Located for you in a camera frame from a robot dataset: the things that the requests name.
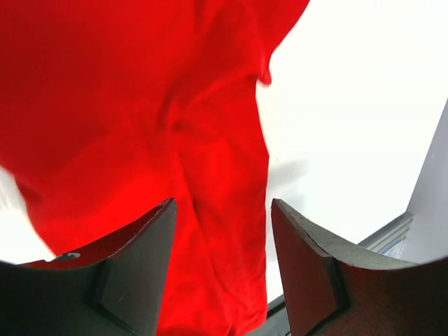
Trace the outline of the red t shirt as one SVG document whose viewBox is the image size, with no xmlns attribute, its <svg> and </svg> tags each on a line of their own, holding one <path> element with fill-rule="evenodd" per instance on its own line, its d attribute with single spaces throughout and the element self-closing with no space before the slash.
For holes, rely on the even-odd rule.
<svg viewBox="0 0 448 336">
<path fill-rule="evenodd" d="M 159 335 L 266 319 L 256 103 L 306 1 L 2 1 L 1 166 L 55 254 L 174 198 Z"/>
</svg>

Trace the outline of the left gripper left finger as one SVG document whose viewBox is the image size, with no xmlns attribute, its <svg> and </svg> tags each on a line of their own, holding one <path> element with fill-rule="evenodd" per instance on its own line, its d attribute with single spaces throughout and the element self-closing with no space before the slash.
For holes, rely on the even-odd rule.
<svg viewBox="0 0 448 336">
<path fill-rule="evenodd" d="M 51 261 L 1 264 L 2 335 L 154 335 L 177 204 Z"/>
</svg>

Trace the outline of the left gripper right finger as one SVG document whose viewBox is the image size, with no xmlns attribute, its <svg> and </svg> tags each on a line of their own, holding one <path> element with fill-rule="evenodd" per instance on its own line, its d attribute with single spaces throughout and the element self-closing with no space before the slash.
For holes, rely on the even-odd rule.
<svg viewBox="0 0 448 336">
<path fill-rule="evenodd" d="M 415 264 L 347 241 L 282 199 L 272 227 L 293 335 L 446 335 L 447 259 Z"/>
</svg>

